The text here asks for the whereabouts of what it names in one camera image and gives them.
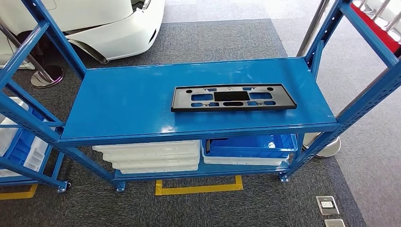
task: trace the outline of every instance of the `stacked white trays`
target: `stacked white trays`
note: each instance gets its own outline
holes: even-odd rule
[[[103,160],[123,174],[194,171],[198,169],[200,140],[93,146]]]
[[[25,110],[28,110],[29,106],[25,104],[18,97],[10,97],[14,102],[18,103]],[[0,114],[0,124],[15,124],[12,120]],[[18,128],[0,128],[0,156],[4,156],[11,142],[16,136]],[[38,137],[34,138],[31,149],[24,162],[24,166],[34,171],[39,171],[42,166],[44,154],[46,152],[48,144]],[[9,176],[20,176],[20,174],[14,173],[8,169],[0,169],[0,177]]]

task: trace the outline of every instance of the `silver stanchion post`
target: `silver stanchion post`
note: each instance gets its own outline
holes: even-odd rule
[[[362,6],[366,3],[367,0],[362,0],[358,8],[362,8]]]
[[[373,15],[372,20],[376,20],[383,13],[384,9],[387,7],[389,2],[390,2],[390,0],[384,0],[383,4],[376,11],[376,13]]]
[[[401,12],[394,18],[394,20],[392,20],[392,22],[390,22],[390,24],[386,27],[386,32],[390,31],[391,29],[393,29],[397,23],[401,20]]]
[[[2,33],[17,47],[21,46],[18,39],[8,30],[3,21],[0,20],[0,30]],[[32,56],[28,55],[27,60],[31,62],[37,71],[31,77],[31,83],[37,88],[51,87],[59,83],[64,77],[64,70],[57,65],[50,65],[42,67],[37,60]]]
[[[305,55],[305,51],[308,48],[312,40],[312,37],[316,33],[317,27],[319,26],[319,22],[322,19],[323,13],[326,11],[327,6],[329,5],[329,1],[330,0],[322,0],[320,2],[317,11],[314,14],[314,17],[312,18],[312,22],[309,25],[309,28],[305,34],[304,40],[301,43],[301,47],[299,48],[298,53],[296,54],[297,57]]]

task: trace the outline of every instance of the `yellow floor marking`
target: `yellow floor marking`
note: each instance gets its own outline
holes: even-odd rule
[[[37,184],[31,185],[31,189],[27,192],[11,192],[11,193],[0,193],[0,200],[18,200],[18,199],[29,199],[35,195]]]
[[[235,176],[235,183],[232,184],[206,185],[184,188],[163,188],[163,181],[156,180],[155,195],[181,195],[204,192],[227,192],[243,189],[244,187],[242,185],[242,177],[240,175]]]

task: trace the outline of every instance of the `floor socket cover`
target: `floor socket cover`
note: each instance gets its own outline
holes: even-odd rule
[[[340,214],[332,196],[316,196],[316,200],[322,215]]]
[[[324,220],[326,227],[345,227],[342,219],[326,219]]]

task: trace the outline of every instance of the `blue plastic crate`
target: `blue plastic crate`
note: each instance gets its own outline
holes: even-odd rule
[[[290,152],[297,150],[295,134],[241,136],[212,140],[204,156],[287,158]]]
[[[29,108],[28,111],[32,113],[35,117],[39,120],[43,121],[44,118],[41,116],[40,113]],[[31,150],[32,142],[35,139],[35,135],[32,134],[30,131],[19,128],[15,134],[13,141],[11,142],[9,148],[7,149],[6,153],[3,155],[6,159],[23,165],[25,163],[26,158],[28,157],[29,151]]]

